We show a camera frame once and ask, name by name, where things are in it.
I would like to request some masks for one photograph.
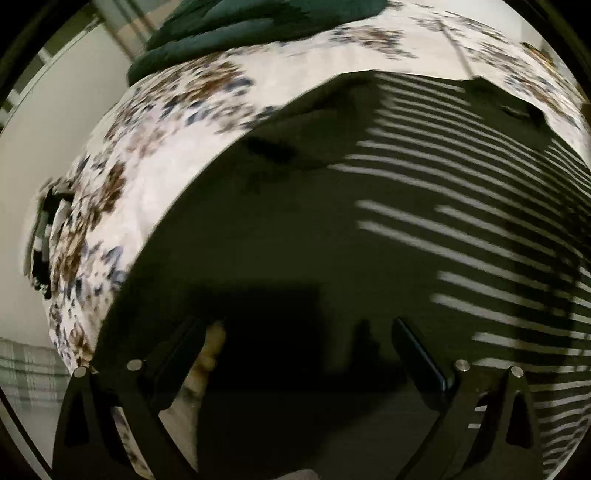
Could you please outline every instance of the striped cloth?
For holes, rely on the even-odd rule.
[[[0,339],[0,387],[17,412],[60,405],[69,380],[54,349]]]
[[[549,475],[591,419],[589,169],[492,84],[469,96],[479,80],[376,79],[374,126],[332,166],[375,179],[352,206],[357,227],[432,265],[419,323],[454,358],[526,372]]]

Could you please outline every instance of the metal screw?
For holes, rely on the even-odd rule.
[[[523,370],[520,367],[518,367],[517,365],[514,365],[513,367],[511,367],[511,373],[513,375],[515,375],[517,378],[523,377]]]
[[[130,372],[137,372],[138,370],[142,370],[143,365],[144,363],[141,360],[135,358],[127,362],[127,370]]]
[[[82,378],[86,375],[86,367],[78,367],[74,370],[74,376],[76,378]]]
[[[470,370],[470,364],[465,360],[456,360],[456,369],[460,372],[467,372]]]

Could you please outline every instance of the bed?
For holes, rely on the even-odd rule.
[[[482,76],[539,107],[587,164],[583,96],[531,46],[451,12],[390,0],[379,15],[298,41],[206,55],[131,86],[100,121],[64,179],[71,211],[50,258],[51,340],[72,373],[88,365],[102,322],[151,232],[179,194],[221,152],[306,91],[346,72],[383,70],[448,79]],[[195,425],[223,326],[161,419],[197,468]],[[151,477],[121,412],[134,469]]]

